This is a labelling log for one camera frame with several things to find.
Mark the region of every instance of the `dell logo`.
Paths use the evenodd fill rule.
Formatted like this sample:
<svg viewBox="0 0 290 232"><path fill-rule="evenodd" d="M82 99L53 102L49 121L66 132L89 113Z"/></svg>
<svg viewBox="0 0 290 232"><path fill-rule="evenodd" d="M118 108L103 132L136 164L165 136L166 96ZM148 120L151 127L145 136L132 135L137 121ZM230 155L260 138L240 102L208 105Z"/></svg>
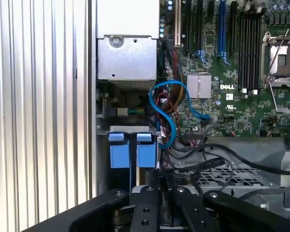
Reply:
<svg viewBox="0 0 290 232"><path fill-rule="evenodd" d="M233 85L220 85L220 89L235 89Z"/></svg>

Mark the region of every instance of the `expansion slot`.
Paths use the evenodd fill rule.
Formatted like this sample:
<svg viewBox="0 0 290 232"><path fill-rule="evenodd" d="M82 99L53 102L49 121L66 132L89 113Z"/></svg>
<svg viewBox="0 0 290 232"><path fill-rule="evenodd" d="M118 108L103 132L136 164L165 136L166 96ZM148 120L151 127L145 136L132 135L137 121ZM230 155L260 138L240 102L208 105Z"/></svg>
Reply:
<svg viewBox="0 0 290 232"><path fill-rule="evenodd" d="M233 1L230 6L230 53L237 51L237 2Z"/></svg>
<svg viewBox="0 0 290 232"><path fill-rule="evenodd" d="M224 0L220 0L217 57L222 58L225 64L230 65L230 63L227 61L226 40L226 2Z"/></svg>
<svg viewBox="0 0 290 232"><path fill-rule="evenodd" d="M181 45L181 18L182 18L182 1L175 1L175 47L180 47Z"/></svg>
<svg viewBox="0 0 290 232"><path fill-rule="evenodd" d="M240 14L240 40L238 61L238 88L243 93L257 95L260 77L261 17L266 8L250 9Z"/></svg>
<svg viewBox="0 0 290 232"><path fill-rule="evenodd" d="M204 50L202 50L202 36L203 36L203 0L197 1L197 13L196 13L196 51L195 55L199 57L203 65L207 62L204 59Z"/></svg>
<svg viewBox="0 0 290 232"><path fill-rule="evenodd" d="M191 33L191 22L192 22L192 18L191 18L191 9L192 9L192 4L191 4L191 0L186 0L186 7L185 7L185 51L186 52L190 52L191 51L191 45L190 45L190 40L191 40L191 35L193 35L193 33Z"/></svg>

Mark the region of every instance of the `black ram slot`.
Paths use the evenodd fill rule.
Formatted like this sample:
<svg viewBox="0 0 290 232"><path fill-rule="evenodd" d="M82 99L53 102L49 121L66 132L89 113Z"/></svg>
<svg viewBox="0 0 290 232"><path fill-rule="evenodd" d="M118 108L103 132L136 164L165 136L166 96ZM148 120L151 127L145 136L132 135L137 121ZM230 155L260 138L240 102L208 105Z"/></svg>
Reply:
<svg viewBox="0 0 290 232"><path fill-rule="evenodd" d="M203 0L197 1L197 19L196 19L196 51L202 49L202 22L203 22Z"/></svg>
<svg viewBox="0 0 290 232"><path fill-rule="evenodd" d="M237 2L230 6L230 54L237 51Z"/></svg>
<svg viewBox="0 0 290 232"><path fill-rule="evenodd" d="M238 61L238 89L259 90L259 68L261 48L261 17L266 12L263 8L257 13L255 6L240 14L240 40Z"/></svg>
<svg viewBox="0 0 290 232"><path fill-rule="evenodd" d="M186 52L191 51L190 40L191 40L191 0L186 0L186 7L185 7L185 50Z"/></svg>

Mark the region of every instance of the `silver metal panel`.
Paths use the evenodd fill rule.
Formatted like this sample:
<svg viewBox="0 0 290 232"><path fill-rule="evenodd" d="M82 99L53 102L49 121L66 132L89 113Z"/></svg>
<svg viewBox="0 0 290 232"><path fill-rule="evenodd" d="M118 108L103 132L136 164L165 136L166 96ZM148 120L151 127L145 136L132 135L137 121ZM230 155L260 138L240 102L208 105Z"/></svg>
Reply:
<svg viewBox="0 0 290 232"><path fill-rule="evenodd" d="M98 0L98 79L149 90L157 78L159 0Z"/></svg>
<svg viewBox="0 0 290 232"><path fill-rule="evenodd" d="M89 199L87 13L85 0L0 0L0 232Z"/></svg>
<svg viewBox="0 0 290 232"><path fill-rule="evenodd" d="M97 38L105 35L159 38L159 0L97 0Z"/></svg>
<svg viewBox="0 0 290 232"><path fill-rule="evenodd" d="M209 99L212 97L212 76L190 74L187 76L187 88L191 98Z"/></svg>

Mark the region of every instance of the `aluminum heat fins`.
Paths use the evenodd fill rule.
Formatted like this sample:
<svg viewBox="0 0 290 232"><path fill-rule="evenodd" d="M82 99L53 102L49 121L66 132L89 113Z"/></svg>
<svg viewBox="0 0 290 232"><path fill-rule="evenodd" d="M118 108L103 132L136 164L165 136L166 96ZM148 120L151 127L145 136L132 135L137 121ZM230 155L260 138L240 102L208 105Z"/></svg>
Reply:
<svg viewBox="0 0 290 232"><path fill-rule="evenodd" d="M217 57L221 58L227 65L230 63L227 61L226 42L227 42L227 23L226 23L226 2L220 0L219 4L219 19L218 19L218 53Z"/></svg>
<svg viewBox="0 0 290 232"><path fill-rule="evenodd" d="M210 99L212 96L212 76L204 74L189 74L187 87L190 98Z"/></svg>

